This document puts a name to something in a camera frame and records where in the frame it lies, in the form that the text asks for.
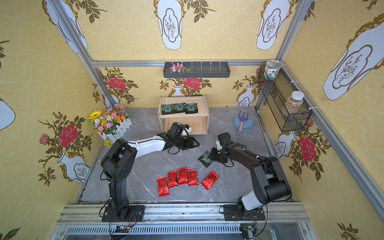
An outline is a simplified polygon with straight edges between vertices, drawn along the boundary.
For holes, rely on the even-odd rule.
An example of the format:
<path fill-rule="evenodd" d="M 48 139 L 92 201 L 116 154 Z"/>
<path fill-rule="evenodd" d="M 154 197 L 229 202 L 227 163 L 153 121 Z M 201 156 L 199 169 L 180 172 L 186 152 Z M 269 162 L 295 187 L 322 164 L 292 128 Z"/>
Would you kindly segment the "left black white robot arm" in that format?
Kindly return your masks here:
<path fill-rule="evenodd" d="M 142 220 L 139 213 L 144 207 L 130 207 L 127 195 L 127 177 L 131 173 L 134 162 L 144 155 L 169 150 L 173 147 L 178 150 L 189 150 L 198 147 L 199 142 L 189 132 L 189 125 L 173 123 L 166 133 L 157 134 L 151 138 L 139 141 L 126 141 L 118 139 L 111 146 L 101 160 L 109 186 L 109 200 L 102 217 L 103 222 L 126 222 L 134 217 Z"/>

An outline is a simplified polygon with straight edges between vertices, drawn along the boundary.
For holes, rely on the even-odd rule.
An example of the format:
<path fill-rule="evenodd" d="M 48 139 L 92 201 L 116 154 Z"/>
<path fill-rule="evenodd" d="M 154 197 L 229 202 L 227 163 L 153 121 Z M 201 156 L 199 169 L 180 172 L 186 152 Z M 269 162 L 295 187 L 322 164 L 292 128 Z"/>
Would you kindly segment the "small circuit board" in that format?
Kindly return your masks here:
<path fill-rule="evenodd" d="M 131 229 L 131 226 L 129 225 L 117 225 L 115 233 L 116 234 L 126 234 Z"/>

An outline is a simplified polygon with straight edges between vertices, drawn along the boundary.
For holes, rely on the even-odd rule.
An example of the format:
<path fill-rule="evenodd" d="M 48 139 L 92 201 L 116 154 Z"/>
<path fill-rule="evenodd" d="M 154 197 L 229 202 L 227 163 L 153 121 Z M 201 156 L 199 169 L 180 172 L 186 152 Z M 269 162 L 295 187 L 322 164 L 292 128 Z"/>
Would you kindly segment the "patterned tin jar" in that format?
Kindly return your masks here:
<path fill-rule="evenodd" d="M 264 75 L 267 80 L 274 80 L 282 67 L 282 62 L 279 60 L 269 60 L 266 62 Z"/>

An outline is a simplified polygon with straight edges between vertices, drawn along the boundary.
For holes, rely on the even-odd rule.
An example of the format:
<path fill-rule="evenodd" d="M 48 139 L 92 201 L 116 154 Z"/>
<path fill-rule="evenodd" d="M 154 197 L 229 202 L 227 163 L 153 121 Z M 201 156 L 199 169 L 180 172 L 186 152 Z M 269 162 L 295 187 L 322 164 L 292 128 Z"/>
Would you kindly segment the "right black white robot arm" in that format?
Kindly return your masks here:
<path fill-rule="evenodd" d="M 229 133 L 218 135 L 216 145 L 211 150 L 211 160 L 223 164 L 235 161 L 250 171 L 253 190 L 240 197 L 237 203 L 237 212 L 242 218 L 257 208 L 292 196 L 291 187 L 279 159 L 249 151 L 247 146 L 233 142 Z"/>

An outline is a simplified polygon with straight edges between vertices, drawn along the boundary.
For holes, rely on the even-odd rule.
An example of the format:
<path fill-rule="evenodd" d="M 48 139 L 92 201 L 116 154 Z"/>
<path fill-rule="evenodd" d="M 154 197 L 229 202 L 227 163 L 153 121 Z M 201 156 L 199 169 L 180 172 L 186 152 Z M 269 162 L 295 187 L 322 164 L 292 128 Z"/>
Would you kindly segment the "grey wall tray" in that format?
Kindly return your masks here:
<path fill-rule="evenodd" d="M 180 63 L 192 69 L 191 73 L 171 73 L 172 64 Z M 226 61 L 171 61 L 165 62 L 163 75 L 165 78 L 228 78 L 231 69 Z"/>

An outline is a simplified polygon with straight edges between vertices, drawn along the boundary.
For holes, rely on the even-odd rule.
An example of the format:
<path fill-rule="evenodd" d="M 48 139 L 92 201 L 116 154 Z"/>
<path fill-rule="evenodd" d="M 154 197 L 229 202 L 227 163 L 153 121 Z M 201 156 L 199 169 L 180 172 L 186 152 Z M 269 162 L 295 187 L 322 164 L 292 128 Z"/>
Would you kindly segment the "purple pink toy rake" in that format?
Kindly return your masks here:
<path fill-rule="evenodd" d="M 240 125 L 238 128 L 238 131 L 237 131 L 237 135 L 241 136 L 243 133 L 243 129 L 244 129 L 244 122 L 246 122 L 249 119 L 249 113 L 240 111 L 238 118 L 241 122 L 240 122 Z"/>

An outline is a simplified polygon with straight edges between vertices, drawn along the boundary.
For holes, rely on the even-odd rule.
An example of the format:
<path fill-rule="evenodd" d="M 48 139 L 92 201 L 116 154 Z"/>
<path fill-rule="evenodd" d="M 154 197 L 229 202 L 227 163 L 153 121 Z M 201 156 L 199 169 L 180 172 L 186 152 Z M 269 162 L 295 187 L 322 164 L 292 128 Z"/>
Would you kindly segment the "aluminium rail frame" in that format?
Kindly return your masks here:
<path fill-rule="evenodd" d="M 160 203 L 145 206 L 142 222 L 102 222 L 103 205 L 67 205 L 51 239 L 88 236 L 92 239 L 146 235 L 237 235 L 245 239 L 316 239 L 309 217 L 300 202 L 272 203 L 265 207 L 264 221 L 226 221 L 224 205 L 234 203 Z M 116 234 L 117 225 L 129 225 Z"/>

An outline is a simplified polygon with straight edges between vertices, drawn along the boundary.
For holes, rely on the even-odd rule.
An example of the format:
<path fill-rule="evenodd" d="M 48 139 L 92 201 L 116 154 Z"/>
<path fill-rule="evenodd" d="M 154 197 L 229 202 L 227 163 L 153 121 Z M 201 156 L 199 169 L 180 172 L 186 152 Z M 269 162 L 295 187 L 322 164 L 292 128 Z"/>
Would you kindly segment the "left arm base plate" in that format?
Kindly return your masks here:
<path fill-rule="evenodd" d="M 134 205 L 124 207 L 121 211 L 115 207 L 106 206 L 102 214 L 102 222 L 142 222 L 145 206 Z"/>

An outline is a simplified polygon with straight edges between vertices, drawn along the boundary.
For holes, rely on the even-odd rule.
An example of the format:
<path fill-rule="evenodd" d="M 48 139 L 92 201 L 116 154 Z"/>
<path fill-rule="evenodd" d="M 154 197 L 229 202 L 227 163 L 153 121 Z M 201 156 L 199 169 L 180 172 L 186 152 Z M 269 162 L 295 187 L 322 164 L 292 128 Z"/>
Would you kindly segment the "green tea bag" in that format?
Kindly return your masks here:
<path fill-rule="evenodd" d="M 211 152 L 210 151 L 205 151 L 199 158 L 198 160 L 206 167 L 208 168 L 213 160 L 210 159 L 210 154 Z"/>
<path fill-rule="evenodd" d="M 174 113 L 175 113 L 174 105 L 165 104 L 165 105 L 161 106 L 161 114 L 162 115 L 170 115 L 170 114 L 174 114 Z"/>
<path fill-rule="evenodd" d="M 174 111 L 174 114 L 185 113 L 186 112 L 186 103 L 173 104 L 173 111 Z"/>
<path fill-rule="evenodd" d="M 198 113 L 198 104 L 197 103 L 188 103 L 185 105 L 186 114 L 196 114 Z"/>

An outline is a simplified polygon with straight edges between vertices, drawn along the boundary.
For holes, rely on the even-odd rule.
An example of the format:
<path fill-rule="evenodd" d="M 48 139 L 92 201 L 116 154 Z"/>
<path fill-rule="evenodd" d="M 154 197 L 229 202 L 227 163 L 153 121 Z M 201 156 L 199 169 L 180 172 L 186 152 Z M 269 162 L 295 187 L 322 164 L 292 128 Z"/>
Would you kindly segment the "wooden two-tier shelf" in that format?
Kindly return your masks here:
<path fill-rule="evenodd" d="M 162 114 L 162 105 L 169 104 L 193 104 L 196 103 L 198 112 L 194 114 L 177 113 L 177 114 Z M 207 135 L 209 130 L 209 107 L 207 95 L 199 97 L 161 97 L 158 118 L 164 132 L 167 132 L 174 122 L 187 124 L 192 128 L 190 135 Z"/>

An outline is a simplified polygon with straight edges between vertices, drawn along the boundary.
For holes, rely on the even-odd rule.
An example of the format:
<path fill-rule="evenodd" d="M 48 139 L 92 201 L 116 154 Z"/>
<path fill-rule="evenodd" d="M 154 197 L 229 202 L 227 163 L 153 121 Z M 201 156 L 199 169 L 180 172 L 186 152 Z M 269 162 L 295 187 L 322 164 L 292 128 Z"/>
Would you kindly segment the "flower bouquet white fence pot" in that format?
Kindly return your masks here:
<path fill-rule="evenodd" d="M 105 112 L 94 111 L 89 115 L 89 124 L 104 141 L 104 145 L 111 147 L 121 139 L 133 124 L 130 116 L 122 105 L 114 105 Z"/>

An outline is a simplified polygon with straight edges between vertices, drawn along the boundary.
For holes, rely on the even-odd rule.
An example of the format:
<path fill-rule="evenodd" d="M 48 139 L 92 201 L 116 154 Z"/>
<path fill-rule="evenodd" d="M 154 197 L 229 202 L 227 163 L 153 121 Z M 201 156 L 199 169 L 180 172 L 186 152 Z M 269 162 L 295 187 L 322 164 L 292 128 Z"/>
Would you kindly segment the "pink flowers in tray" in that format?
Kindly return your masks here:
<path fill-rule="evenodd" d="M 171 73 L 191 73 L 192 69 L 186 68 L 183 64 L 176 63 L 170 67 Z"/>

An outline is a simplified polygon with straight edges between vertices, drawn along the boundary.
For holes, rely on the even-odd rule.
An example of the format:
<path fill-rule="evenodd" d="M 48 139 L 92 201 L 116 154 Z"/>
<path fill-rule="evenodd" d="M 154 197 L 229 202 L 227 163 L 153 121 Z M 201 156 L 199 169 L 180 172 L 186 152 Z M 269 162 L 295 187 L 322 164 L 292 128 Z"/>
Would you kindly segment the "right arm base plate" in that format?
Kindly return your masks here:
<path fill-rule="evenodd" d="M 226 221 L 264 221 L 266 219 L 262 207 L 248 211 L 240 205 L 224 205 L 221 213 L 224 214 Z"/>

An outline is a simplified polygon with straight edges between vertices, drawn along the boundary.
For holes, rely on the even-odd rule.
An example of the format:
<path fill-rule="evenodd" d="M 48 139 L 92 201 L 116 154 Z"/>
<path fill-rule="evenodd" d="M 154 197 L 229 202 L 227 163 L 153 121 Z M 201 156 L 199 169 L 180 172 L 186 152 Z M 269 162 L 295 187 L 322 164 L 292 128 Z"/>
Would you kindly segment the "glass jar white lid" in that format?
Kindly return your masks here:
<path fill-rule="evenodd" d="M 297 114 L 301 105 L 304 102 L 304 93 L 301 91 L 293 91 L 285 102 L 285 109 L 283 110 L 283 116 Z"/>

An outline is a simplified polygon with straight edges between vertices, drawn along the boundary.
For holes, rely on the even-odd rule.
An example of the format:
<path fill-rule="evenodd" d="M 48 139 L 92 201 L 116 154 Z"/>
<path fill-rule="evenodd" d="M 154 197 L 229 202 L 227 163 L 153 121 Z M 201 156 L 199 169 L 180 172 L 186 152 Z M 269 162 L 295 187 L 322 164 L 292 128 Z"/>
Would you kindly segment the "red tea bag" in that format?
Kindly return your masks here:
<path fill-rule="evenodd" d="M 205 179 L 202 180 L 201 185 L 208 191 L 218 179 L 218 174 L 215 171 L 211 171 Z"/>
<path fill-rule="evenodd" d="M 189 186 L 198 186 L 199 181 L 198 181 L 197 169 L 187 170 L 187 173 L 188 173 Z"/>
<path fill-rule="evenodd" d="M 188 183 L 188 168 L 178 168 L 178 184 L 183 185 Z"/>
<path fill-rule="evenodd" d="M 178 186 L 178 171 L 168 171 L 168 188 Z"/>
<path fill-rule="evenodd" d="M 159 197 L 164 197 L 170 194 L 166 176 L 157 178 L 157 184 Z"/>

